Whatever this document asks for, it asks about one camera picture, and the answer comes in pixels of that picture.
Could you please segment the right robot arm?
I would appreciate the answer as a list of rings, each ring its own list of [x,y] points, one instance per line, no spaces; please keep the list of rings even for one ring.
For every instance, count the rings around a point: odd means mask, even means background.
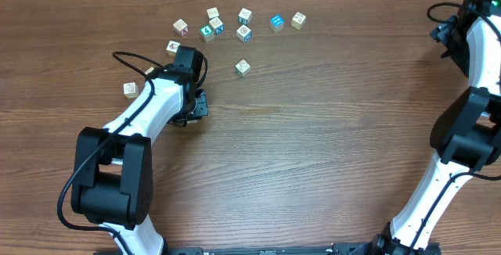
[[[354,254],[436,254],[429,239],[457,192],[500,156],[500,0],[463,0],[431,37],[468,79],[436,120],[425,175],[401,212]]]

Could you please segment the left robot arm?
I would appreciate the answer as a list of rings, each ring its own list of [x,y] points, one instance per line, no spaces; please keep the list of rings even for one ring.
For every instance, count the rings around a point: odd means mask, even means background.
[[[74,172],[57,203],[60,222],[65,196],[88,231],[109,233],[119,254],[166,254],[168,244],[149,216],[153,202],[152,145],[168,124],[185,127],[208,114],[202,84],[207,58],[179,46],[173,63],[155,63],[141,76],[145,86],[134,102],[102,128],[86,127],[77,137]]]

